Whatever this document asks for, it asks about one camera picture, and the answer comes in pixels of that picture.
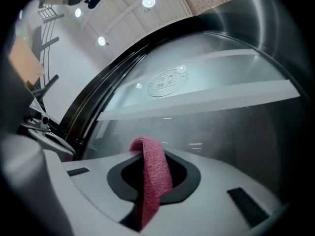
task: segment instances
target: white ceiling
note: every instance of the white ceiling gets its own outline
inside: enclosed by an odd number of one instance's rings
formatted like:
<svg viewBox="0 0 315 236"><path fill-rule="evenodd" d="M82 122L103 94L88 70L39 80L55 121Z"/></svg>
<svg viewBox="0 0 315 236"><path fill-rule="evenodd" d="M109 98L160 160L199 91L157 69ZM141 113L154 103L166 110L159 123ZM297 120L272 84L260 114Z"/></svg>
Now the white ceiling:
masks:
<svg viewBox="0 0 315 236"><path fill-rule="evenodd" d="M104 51L111 60L151 32L192 16L185 0L156 0L150 12L145 12L142 0L102 0L92 10L82 2L79 7L81 28L95 42L99 36L105 37L109 45Z"/></svg>

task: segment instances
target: embossed logo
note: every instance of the embossed logo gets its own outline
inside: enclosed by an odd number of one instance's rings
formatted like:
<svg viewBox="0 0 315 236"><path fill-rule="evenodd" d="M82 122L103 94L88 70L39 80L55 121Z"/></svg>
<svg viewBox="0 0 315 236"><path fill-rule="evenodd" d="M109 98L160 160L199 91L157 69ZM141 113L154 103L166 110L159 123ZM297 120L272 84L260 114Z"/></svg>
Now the embossed logo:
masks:
<svg viewBox="0 0 315 236"><path fill-rule="evenodd" d="M153 97L162 97L171 94L182 87L187 80L187 72L178 72L172 69L161 73L149 84L148 92Z"/></svg>

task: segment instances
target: white wall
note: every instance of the white wall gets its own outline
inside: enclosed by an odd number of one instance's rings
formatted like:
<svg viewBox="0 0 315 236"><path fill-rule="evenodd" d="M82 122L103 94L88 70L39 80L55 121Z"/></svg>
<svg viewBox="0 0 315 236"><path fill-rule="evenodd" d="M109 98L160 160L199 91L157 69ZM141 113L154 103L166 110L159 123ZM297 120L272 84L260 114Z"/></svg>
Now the white wall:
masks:
<svg viewBox="0 0 315 236"><path fill-rule="evenodd" d="M65 13L65 17L56 20L53 29L52 39L59 37L59 41L50 46L50 79L55 74L59 75L59 79L44 96L43 101L47 113L60 122L78 94L109 60L102 50L103 47L94 43L86 30L80 29L76 18L64 11L64 5L55 5L53 9L57 14Z"/></svg>
<svg viewBox="0 0 315 236"><path fill-rule="evenodd" d="M39 1L30 1L22 11L21 20L17 18L15 23L15 34L23 38L27 45L32 48L34 31L43 25L43 20L38 14Z"/></svg>

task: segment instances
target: ceiling light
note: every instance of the ceiling light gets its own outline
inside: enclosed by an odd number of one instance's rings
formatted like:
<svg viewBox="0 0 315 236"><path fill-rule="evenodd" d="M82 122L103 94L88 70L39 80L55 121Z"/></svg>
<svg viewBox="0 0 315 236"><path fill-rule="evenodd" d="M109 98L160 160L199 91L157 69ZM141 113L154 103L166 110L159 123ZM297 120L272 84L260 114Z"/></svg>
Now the ceiling light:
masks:
<svg viewBox="0 0 315 236"><path fill-rule="evenodd" d="M75 16L76 16L77 18L81 16L81 9L77 8L77 9L75 10Z"/></svg>
<svg viewBox="0 0 315 236"><path fill-rule="evenodd" d="M106 44L106 40L104 37L99 37L97 41L98 41L99 45L101 45L101 46Z"/></svg>
<svg viewBox="0 0 315 236"><path fill-rule="evenodd" d="M155 3L156 3L156 0L142 0L143 6L147 8L153 7Z"/></svg>

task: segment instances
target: pink towel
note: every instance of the pink towel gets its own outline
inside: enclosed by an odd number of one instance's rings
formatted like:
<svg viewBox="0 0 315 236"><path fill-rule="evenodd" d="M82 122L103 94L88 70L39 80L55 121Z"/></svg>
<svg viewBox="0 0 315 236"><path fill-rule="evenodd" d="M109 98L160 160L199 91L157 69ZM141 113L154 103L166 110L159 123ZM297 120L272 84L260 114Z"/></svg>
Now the pink towel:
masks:
<svg viewBox="0 0 315 236"><path fill-rule="evenodd" d="M160 197L173 188L173 181L164 148L159 140L140 136L130 145L129 151L134 150L142 150L144 157L144 194L141 214L141 226L144 228L158 211Z"/></svg>

